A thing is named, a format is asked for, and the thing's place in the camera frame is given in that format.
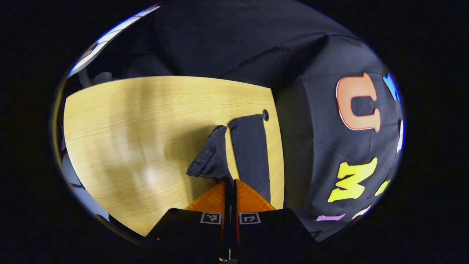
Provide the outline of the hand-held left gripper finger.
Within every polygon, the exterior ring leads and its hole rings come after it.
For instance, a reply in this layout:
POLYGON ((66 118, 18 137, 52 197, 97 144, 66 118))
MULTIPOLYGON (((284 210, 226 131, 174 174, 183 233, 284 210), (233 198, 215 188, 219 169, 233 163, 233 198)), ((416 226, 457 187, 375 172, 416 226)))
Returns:
POLYGON ((170 208, 145 237, 160 263, 223 263, 229 260, 229 200, 197 211, 170 208))
POLYGON ((234 245, 240 263, 312 263, 315 241, 291 209, 275 209, 237 179, 234 245))

